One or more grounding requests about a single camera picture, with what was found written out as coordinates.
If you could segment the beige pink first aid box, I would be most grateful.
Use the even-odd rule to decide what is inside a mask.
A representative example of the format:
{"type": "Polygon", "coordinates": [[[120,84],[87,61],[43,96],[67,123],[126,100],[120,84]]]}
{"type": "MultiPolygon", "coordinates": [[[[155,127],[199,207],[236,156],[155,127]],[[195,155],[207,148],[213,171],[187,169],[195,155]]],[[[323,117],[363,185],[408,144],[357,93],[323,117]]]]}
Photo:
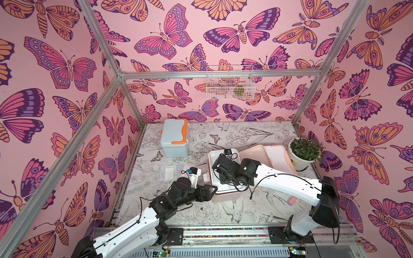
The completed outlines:
{"type": "MultiPolygon", "coordinates": [[[[238,152],[236,149],[231,149],[233,158],[231,161],[240,164],[243,159],[257,160],[269,167],[272,167],[272,161],[270,159],[270,147],[264,145],[257,145],[246,150],[238,152]]],[[[212,201],[214,203],[234,201],[238,199],[243,190],[247,190],[248,187],[242,184],[237,186],[233,185],[233,178],[229,172],[224,169],[226,161],[220,157],[224,154],[224,150],[211,151],[208,154],[208,176],[210,178],[209,184],[217,188],[212,201]]]]}

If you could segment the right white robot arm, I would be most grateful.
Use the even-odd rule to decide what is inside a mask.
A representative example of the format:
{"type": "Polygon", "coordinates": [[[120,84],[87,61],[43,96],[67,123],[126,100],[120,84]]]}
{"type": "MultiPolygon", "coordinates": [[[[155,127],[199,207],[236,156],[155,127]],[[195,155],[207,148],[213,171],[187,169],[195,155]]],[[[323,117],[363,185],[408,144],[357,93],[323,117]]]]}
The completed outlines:
{"type": "Polygon", "coordinates": [[[323,226],[340,233],[339,193],[331,177],[313,179],[284,173],[259,161],[243,159],[241,163],[220,154],[209,166],[210,172],[217,176],[218,186],[230,185],[236,190],[250,190],[254,194],[258,187],[298,198],[309,208],[291,215],[283,230],[288,241],[300,242],[313,229],[323,226]]]}

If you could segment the white pink medicine chest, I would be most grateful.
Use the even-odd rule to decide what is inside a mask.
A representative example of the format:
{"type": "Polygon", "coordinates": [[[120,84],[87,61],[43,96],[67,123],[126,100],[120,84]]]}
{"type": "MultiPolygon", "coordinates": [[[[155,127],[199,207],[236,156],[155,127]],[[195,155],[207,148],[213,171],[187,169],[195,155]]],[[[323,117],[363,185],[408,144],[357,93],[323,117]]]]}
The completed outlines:
{"type": "Polygon", "coordinates": [[[290,157],[282,145],[265,146],[266,165],[283,173],[297,175],[290,157]]]}

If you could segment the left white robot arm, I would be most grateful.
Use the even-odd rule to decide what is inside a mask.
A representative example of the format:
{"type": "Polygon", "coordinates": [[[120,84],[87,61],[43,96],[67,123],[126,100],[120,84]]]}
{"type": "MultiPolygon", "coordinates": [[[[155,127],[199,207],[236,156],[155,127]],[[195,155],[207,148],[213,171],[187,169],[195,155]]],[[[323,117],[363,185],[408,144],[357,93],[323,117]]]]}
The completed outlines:
{"type": "Polygon", "coordinates": [[[151,200],[139,216],[93,240],[84,237],[76,245],[72,257],[126,258],[154,244],[162,245],[170,235],[166,221],[177,213],[179,207],[193,202],[208,202],[217,190],[212,185],[193,188],[190,179],[181,177],[167,191],[151,200]]]}

